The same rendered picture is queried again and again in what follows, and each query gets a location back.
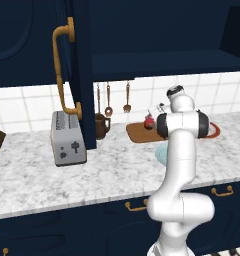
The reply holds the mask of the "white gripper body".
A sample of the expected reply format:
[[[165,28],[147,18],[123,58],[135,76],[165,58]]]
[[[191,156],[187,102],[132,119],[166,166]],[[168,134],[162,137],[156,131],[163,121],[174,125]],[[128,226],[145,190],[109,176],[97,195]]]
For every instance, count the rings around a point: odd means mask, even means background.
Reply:
[[[171,108],[169,105],[165,105],[164,103],[159,103],[155,106],[152,106],[148,109],[148,112],[152,115],[152,116],[158,116],[160,114],[163,113],[170,113],[171,112]]]

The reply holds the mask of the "brown wooden cutting board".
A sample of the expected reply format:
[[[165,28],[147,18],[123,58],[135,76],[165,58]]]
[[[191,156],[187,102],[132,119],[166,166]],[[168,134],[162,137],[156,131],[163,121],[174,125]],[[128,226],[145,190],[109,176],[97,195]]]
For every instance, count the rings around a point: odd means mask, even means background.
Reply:
[[[195,135],[196,139],[210,139],[207,138],[209,134],[209,125],[211,122],[207,122],[205,125],[200,125],[197,129],[191,129],[188,127],[182,127],[182,130],[187,130]],[[147,130],[143,123],[131,123],[126,126],[126,131],[130,140],[134,143],[147,143],[168,140],[168,137],[161,136],[156,128]]]

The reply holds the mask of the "navy open cabinet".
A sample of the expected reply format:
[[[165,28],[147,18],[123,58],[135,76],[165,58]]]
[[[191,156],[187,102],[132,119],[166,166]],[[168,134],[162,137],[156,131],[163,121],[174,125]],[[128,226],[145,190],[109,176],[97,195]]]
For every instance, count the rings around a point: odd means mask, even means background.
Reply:
[[[240,71],[240,0],[89,0],[93,79]]]

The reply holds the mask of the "open navy cabinet door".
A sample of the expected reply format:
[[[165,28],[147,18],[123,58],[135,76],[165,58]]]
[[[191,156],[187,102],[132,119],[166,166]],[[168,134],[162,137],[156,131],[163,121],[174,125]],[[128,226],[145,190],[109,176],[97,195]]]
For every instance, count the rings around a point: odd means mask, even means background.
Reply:
[[[73,18],[74,39],[69,36],[59,39],[60,55],[64,72],[68,75],[74,103],[82,108],[81,130],[87,150],[96,148],[96,128],[92,77],[92,56],[90,44],[89,1],[55,0],[57,18],[61,26],[67,25],[68,17]]]

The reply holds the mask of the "closed navy cabinet door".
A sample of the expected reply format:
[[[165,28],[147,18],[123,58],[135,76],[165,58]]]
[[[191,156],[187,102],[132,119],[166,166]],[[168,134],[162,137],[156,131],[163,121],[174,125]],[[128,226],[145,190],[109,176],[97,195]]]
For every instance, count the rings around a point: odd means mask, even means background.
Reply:
[[[0,88],[56,82],[52,34],[65,0],[0,0]]]

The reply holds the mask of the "red round pastry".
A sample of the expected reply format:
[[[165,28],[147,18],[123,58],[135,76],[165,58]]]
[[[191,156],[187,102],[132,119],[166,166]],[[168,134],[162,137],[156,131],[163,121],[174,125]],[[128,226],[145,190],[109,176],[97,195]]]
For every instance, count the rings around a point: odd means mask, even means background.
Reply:
[[[144,127],[147,130],[151,130],[155,127],[155,120],[152,115],[147,115],[144,120]]]

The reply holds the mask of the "hanging wooden fork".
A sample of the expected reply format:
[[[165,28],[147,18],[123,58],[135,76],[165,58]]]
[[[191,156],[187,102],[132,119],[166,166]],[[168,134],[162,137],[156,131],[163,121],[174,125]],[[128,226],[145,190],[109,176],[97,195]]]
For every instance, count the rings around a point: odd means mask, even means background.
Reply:
[[[131,105],[129,104],[129,93],[130,93],[130,83],[127,81],[126,85],[126,104],[123,106],[123,111],[129,113],[131,111]]]

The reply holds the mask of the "light blue plate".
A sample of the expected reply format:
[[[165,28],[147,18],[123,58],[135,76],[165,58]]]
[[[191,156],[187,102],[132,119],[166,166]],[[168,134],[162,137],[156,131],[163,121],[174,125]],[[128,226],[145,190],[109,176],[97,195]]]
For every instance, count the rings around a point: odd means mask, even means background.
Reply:
[[[155,151],[155,156],[157,161],[164,166],[167,165],[167,151],[168,151],[167,143],[160,144]]]

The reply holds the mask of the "hanging wooden spoon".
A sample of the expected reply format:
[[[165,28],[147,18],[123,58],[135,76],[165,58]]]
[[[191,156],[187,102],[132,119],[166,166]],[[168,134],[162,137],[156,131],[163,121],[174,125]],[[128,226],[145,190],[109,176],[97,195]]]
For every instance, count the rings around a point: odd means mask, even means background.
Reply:
[[[105,115],[107,117],[111,117],[113,114],[113,109],[110,106],[110,85],[109,82],[107,82],[107,107],[105,108]]]

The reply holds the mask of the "red rimmed plate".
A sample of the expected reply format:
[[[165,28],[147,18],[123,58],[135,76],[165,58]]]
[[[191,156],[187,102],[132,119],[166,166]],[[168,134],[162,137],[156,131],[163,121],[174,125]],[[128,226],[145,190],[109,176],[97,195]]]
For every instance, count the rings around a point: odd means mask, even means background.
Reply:
[[[209,134],[207,135],[207,138],[216,138],[220,135],[220,128],[214,124],[213,122],[209,125]]]

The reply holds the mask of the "brown jug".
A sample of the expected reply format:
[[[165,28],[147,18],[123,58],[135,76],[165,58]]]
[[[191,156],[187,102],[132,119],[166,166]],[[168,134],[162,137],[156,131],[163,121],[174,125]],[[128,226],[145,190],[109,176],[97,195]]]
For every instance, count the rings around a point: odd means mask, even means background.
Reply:
[[[95,114],[96,138],[103,139],[110,130],[111,119],[101,113]]]

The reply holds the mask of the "hanging wooden stick utensil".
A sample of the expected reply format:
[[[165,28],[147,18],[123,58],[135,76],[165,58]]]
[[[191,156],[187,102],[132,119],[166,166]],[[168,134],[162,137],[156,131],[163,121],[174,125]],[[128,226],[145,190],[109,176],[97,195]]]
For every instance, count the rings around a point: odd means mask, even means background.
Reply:
[[[98,113],[101,114],[101,110],[100,110],[100,86],[99,86],[99,82],[97,82],[97,104],[98,104]]]

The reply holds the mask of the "grey toaster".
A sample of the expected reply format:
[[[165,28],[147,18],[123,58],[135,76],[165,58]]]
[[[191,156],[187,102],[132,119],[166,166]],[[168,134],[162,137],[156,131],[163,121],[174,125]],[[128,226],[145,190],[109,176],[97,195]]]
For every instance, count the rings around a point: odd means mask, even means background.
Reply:
[[[76,114],[55,111],[52,114],[51,145],[56,166],[82,164],[87,152]]]

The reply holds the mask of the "navy drawer front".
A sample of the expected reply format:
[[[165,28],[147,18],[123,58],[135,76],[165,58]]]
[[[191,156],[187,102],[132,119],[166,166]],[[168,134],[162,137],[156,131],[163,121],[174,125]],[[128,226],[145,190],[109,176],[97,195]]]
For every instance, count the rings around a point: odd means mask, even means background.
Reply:
[[[161,224],[153,221],[147,209],[130,212],[125,207],[129,201],[132,208],[143,206],[146,197],[125,199],[106,203],[108,234],[105,238],[105,256],[147,256],[151,245],[157,240]]]
[[[0,256],[103,256],[85,207],[0,220]]]
[[[240,223],[240,181],[189,189],[210,197],[215,206],[211,221],[190,232],[188,247],[196,256],[227,249],[234,244],[234,233]]]

